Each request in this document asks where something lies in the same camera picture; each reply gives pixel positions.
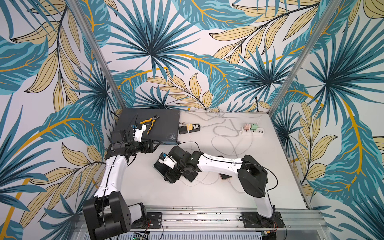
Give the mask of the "black phone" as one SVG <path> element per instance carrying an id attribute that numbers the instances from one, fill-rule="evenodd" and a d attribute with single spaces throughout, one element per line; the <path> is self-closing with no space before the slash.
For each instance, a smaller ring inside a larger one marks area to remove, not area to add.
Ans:
<path id="1" fill-rule="evenodd" d="M 182 176 L 186 178 L 189 182 L 193 182 L 198 176 L 198 172 L 182 172 Z"/>

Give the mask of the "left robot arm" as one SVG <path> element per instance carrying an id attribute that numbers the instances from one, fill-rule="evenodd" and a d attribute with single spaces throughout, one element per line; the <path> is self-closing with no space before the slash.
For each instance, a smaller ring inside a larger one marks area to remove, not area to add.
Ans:
<path id="1" fill-rule="evenodd" d="M 144 204 L 129 206 L 121 194 L 123 176 L 130 165 L 129 157 L 136 157 L 138 153 L 153 153 L 156 149 L 152 140 L 143 139 L 143 132 L 134 129 L 133 136 L 129 137 L 128 131 L 120 131 L 107 150 L 106 169 L 101 185 L 94 197 L 83 205 L 92 240 L 111 239 L 131 229 L 145 228 L 148 223 Z"/>

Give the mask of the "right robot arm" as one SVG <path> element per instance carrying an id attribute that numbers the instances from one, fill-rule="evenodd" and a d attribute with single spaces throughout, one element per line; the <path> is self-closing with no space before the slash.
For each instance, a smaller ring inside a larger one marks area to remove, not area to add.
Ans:
<path id="1" fill-rule="evenodd" d="M 250 155 L 244 155 L 241 159 L 229 159 L 199 151 L 190 154 L 175 146 L 169 153 L 161 153 L 157 162 L 166 166 L 164 180 L 171 184 L 178 181 L 182 174 L 212 172 L 237 177 L 244 192 L 254 198 L 260 217 L 270 220 L 275 214 L 275 207 L 267 197 L 267 169 Z"/>

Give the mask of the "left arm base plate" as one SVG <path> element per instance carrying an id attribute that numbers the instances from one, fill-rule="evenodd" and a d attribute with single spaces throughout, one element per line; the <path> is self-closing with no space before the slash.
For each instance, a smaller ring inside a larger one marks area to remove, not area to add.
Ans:
<path id="1" fill-rule="evenodd" d="M 132 222 L 128 227 L 129 231 L 133 229 L 161 229 L 162 228 L 163 213 L 161 212 L 149 212 L 145 217 L 141 217 L 139 220 Z"/>

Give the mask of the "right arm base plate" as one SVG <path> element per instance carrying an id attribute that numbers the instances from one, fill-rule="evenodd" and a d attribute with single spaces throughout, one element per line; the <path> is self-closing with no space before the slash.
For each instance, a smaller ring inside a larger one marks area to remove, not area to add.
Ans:
<path id="1" fill-rule="evenodd" d="M 247 229 L 280 229 L 285 227 L 280 212 L 274 212 L 270 219 L 260 216 L 257 212 L 242 212 L 239 220 Z"/>

